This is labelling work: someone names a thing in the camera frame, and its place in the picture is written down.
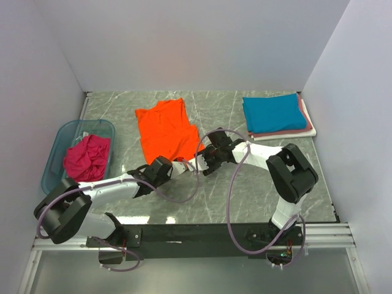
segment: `laundry basket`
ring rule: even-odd
[[[114,125],[105,119],[82,120],[77,119],[63,125],[55,138],[48,162],[43,172],[41,187],[45,194],[49,194],[60,181],[67,176],[62,164],[68,148],[74,147],[86,135],[97,135],[110,138],[109,156],[106,164],[104,179],[108,177],[113,143],[115,139]]]

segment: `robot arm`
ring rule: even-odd
[[[281,148],[256,145],[242,139],[232,141],[225,132],[212,133],[208,138],[211,144],[190,161],[193,164],[197,161],[198,171],[205,176],[217,170],[223,162],[239,163],[246,155],[248,145],[251,152],[244,163],[269,170],[280,195],[270,221],[276,231],[299,213],[306,194],[318,181],[316,172],[296,145],[289,144]],[[55,244],[63,243],[75,235],[97,236],[109,243],[111,240],[117,243],[117,239],[122,237],[121,224],[115,216],[109,213],[96,215],[91,213],[91,209],[113,200],[136,198],[152,191],[150,187],[132,179],[140,179],[153,187],[159,187],[191,169],[182,162],[170,162],[160,156],[151,165],[131,170],[115,179],[76,183],[66,178],[37,206],[34,215],[38,219],[43,209],[59,195],[72,189],[85,188],[83,192],[75,192],[65,198],[65,201],[55,204],[45,215],[42,227]],[[116,180],[116,184],[104,185]]]

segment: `white enclosure wall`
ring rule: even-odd
[[[32,1],[2,1],[0,40],[0,292],[8,294],[30,255],[51,145],[78,117],[83,92]]]
[[[85,91],[302,90],[349,0],[35,0]]]
[[[332,198],[373,293],[390,293],[392,2],[351,0],[303,91]]]

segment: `orange t-shirt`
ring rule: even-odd
[[[182,98],[159,101],[151,109],[136,109],[135,115],[147,164],[158,156],[170,161],[178,157],[194,158],[200,138],[196,126],[189,124]]]

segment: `gray marble surface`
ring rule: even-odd
[[[226,127],[247,134],[242,97],[272,97],[291,92],[261,91],[145,91],[92,92],[84,119],[107,119],[116,128],[114,154],[110,176],[145,164],[140,146],[140,134],[135,109],[151,108],[160,100],[182,97],[191,124],[196,124],[200,136],[217,127]],[[308,222],[334,222],[334,208],[323,179],[311,138],[291,138],[257,142],[268,146],[296,144],[320,177],[320,181],[303,203],[302,215]],[[94,210],[111,212],[125,224],[205,224],[225,222],[225,205],[233,164],[222,167],[207,177],[201,175],[196,196],[184,204],[168,202],[154,192],[136,199],[110,202]],[[195,178],[184,173],[159,189],[167,195],[186,198],[194,188]],[[278,194],[266,170],[243,165],[236,178],[231,201],[233,222],[268,222],[273,215]]]

